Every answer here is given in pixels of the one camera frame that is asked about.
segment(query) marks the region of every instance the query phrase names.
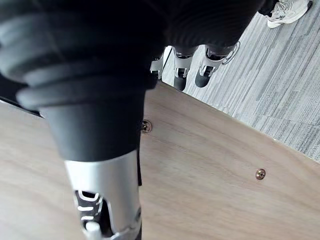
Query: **wood grain surface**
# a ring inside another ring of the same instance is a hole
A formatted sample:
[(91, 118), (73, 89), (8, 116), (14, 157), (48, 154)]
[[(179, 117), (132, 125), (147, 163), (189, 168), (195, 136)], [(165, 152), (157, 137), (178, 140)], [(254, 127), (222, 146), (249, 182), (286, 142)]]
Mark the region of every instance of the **wood grain surface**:
[[(319, 239), (318, 163), (165, 84), (145, 118), (144, 240)], [(84, 239), (43, 119), (0, 105), (0, 165), (0, 239)]]

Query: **silver metal bracket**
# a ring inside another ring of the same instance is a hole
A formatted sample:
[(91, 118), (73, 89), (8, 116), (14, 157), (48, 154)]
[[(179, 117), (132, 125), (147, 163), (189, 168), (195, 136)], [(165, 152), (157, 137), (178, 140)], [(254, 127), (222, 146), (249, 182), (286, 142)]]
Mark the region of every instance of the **silver metal bracket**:
[(164, 55), (162, 54), (160, 58), (155, 59), (151, 62), (150, 72), (155, 74), (158, 80), (161, 80), (162, 73), (164, 72)]
[(88, 240), (135, 240), (141, 228), (137, 151), (95, 162), (64, 161)]
[(216, 72), (219, 69), (220, 65), (223, 63), (225, 58), (223, 57), (220, 60), (211, 60), (210, 58), (208, 58), (207, 52), (208, 47), (206, 46), (204, 57), (200, 62), (199, 74), (201, 76), (210, 78), (214, 74), (214, 72)]
[(176, 49), (173, 48), (174, 53), (174, 75), (177, 78), (186, 78), (192, 63), (192, 55), (178, 56)]

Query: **shoe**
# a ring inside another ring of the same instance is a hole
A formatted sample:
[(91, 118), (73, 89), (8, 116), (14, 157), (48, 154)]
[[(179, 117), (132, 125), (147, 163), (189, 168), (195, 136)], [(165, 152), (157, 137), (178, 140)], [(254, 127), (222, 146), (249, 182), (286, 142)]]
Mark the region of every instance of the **shoe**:
[(279, 0), (271, 12), (266, 16), (267, 25), (273, 29), (281, 24), (292, 24), (300, 19), (312, 6), (310, 0)]

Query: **metal screw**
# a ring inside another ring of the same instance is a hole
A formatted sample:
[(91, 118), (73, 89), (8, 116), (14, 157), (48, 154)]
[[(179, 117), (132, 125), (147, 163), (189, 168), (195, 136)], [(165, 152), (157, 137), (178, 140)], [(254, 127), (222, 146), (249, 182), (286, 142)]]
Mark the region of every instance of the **metal screw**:
[(255, 178), (258, 180), (264, 179), (265, 176), (266, 176), (266, 170), (264, 170), (262, 168), (258, 169), (255, 173)]
[(148, 134), (151, 132), (152, 129), (152, 124), (149, 120), (143, 120), (142, 122), (142, 127), (141, 127), (141, 131), (143, 134)]

